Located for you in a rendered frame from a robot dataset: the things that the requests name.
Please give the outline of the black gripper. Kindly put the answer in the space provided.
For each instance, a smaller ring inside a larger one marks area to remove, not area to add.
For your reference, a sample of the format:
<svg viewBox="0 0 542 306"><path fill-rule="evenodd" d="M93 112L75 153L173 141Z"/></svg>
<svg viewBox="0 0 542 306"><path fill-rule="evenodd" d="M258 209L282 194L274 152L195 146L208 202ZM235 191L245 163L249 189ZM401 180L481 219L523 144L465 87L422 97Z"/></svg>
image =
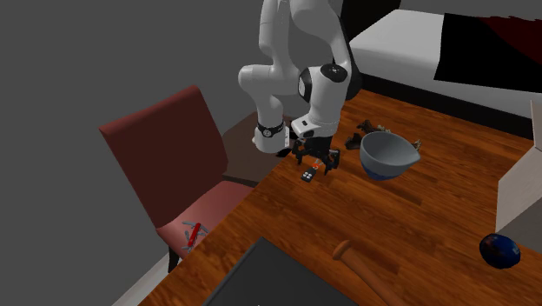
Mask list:
<svg viewBox="0 0 542 306"><path fill-rule="evenodd" d="M331 150L332 137L309 137L298 138L292 147L292 153L297 159L297 164L301 164L304 156L313 156L320 158L325 164L324 175L328 171L337 169L340 162L340 150Z"/></svg>

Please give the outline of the black remote with orange tip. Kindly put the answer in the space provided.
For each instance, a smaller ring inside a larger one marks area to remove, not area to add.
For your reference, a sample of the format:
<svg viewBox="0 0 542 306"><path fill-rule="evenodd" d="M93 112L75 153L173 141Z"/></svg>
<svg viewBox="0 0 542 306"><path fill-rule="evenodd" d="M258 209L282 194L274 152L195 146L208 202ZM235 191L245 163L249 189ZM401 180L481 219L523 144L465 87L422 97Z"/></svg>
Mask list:
<svg viewBox="0 0 542 306"><path fill-rule="evenodd" d="M301 180L310 183L314 179L314 176L316 175L320 165L320 163L313 163L308 169L306 169L302 173Z"/></svg>

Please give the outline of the dark brown figure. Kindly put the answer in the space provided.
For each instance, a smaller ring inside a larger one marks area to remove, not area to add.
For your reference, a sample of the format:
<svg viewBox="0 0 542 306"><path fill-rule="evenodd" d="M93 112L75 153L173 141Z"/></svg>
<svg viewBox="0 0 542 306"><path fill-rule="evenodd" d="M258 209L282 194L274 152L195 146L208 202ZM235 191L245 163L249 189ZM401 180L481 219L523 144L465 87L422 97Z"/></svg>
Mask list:
<svg viewBox="0 0 542 306"><path fill-rule="evenodd" d="M363 131L365 134L369 134L369 133L372 133L372 132L375 132L375 131L385 131L385 132L388 132L390 133L391 130L390 129L387 129L385 128L384 126L381 126L381 125L377 125L377 126L373 126L371 124L371 122L366 119L364 122L358 124L356 126L357 129L360 129L361 131ZM360 148L360 142L361 142L361 139L362 139L362 135L359 134L359 133L354 133L353 136L350 136L346 142L345 142L345 146L348 150L358 150ZM421 140L417 140L415 141L414 143L412 143L412 146L416 149L416 150L419 150L420 147L421 147Z"/></svg>

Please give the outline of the grey and blue bowl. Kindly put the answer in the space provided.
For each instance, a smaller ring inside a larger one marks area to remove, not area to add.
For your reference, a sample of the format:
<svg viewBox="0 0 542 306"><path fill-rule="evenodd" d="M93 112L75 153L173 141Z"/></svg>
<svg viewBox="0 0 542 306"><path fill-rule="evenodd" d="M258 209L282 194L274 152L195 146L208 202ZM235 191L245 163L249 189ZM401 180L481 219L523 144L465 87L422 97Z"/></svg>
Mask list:
<svg viewBox="0 0 542 306"><path fill-rule="evenodd" d="M402 136L375 131L361 138L360 162L373 180L400 176L419 160L420 153Z"/></svg>

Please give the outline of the dark brown robot stand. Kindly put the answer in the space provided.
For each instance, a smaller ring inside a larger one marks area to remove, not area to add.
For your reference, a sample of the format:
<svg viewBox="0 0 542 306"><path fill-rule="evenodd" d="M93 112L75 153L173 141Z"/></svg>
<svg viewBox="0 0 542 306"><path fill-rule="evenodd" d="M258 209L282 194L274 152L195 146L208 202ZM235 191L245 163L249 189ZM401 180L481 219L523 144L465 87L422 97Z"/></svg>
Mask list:
<svg viewBox="0 0 542 306"><path fill-rule="evenodd" d="M228 167L222 178L254 188L272 169L291 152L262 153L252 143L257 113L253 112L227 130L222 141L228 157Z"/></svg>

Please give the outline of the dark grey flat slab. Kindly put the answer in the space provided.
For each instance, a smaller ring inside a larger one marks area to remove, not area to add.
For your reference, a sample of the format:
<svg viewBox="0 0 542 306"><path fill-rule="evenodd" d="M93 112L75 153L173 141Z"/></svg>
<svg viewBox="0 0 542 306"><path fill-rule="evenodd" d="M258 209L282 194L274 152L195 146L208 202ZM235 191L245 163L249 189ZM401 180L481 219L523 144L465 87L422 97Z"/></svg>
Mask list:
<svg viewBox="0 0 542 306"><path fill-rule="evenodd" d="M202 306L359 306L260 237Z"/></svg>

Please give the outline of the white bed with black blanket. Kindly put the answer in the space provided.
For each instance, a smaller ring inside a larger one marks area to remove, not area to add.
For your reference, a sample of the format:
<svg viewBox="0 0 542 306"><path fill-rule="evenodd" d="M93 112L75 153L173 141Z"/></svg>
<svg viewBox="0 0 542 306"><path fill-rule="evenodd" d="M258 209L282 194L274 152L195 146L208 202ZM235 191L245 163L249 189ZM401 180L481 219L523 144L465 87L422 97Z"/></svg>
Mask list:
<svg viewBox="0 0 542 306"><path fill-rule="evenodd" d="M527 139L542 20L393 10L351 42L366 90Z"/></svg>

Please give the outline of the red pocket knife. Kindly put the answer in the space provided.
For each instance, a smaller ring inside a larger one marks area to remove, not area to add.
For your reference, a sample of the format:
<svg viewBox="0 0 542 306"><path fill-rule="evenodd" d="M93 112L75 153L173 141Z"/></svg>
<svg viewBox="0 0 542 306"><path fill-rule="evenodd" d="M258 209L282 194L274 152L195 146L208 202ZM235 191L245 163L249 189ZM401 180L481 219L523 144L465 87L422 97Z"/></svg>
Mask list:
<svg viewBox="0 0 542 306"><path fill-rule="evenodd" d="M191 231L185 231L185 237L187 240L187 245L183 246L182 249L186 250L188 253L195 247L197 239L200 236L206 236L209 233L209 230L203 226L201 223L192 223L188 221L183 221L183 225L188 225Z"/></svg>

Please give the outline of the red chair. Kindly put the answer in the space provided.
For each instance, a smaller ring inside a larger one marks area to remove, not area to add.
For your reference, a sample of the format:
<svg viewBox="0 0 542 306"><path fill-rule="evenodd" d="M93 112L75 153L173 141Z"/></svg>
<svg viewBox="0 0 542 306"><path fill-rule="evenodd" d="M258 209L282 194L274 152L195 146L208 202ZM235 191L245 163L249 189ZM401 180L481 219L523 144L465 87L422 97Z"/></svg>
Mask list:
<svg viewBox="0 0 542 306"><path fill-rule="evenodd" d="M253 189L222 178L227 153L195 85L99 130L168 245L170 269L189 254L183 221L210 232Z"/></svg>

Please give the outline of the dark blue ball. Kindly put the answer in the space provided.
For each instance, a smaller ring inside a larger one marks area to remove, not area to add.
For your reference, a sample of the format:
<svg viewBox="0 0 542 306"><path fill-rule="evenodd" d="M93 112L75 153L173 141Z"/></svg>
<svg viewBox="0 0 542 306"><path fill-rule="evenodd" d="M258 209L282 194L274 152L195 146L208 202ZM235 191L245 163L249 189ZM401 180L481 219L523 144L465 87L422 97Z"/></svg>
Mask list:
<svg viewBox="0 0 542 306"><path fill-rule="evenodd" d="M479 243L479 253L484 261L495 269L509 269L519 263L521 252L509 237L492 233Z"/></svg>

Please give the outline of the white box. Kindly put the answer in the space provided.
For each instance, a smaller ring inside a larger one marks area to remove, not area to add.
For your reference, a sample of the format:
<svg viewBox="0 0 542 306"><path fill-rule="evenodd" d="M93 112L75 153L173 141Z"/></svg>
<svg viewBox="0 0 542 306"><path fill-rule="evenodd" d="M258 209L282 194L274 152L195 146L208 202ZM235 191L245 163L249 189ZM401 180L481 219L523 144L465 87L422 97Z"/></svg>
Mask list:
<svg viewBox="0 0 542 306"><path fill-rule="evenodd" d="M533 146L500 178L497 232L525 231L542 214L542 100L531 100Z"/></svg>

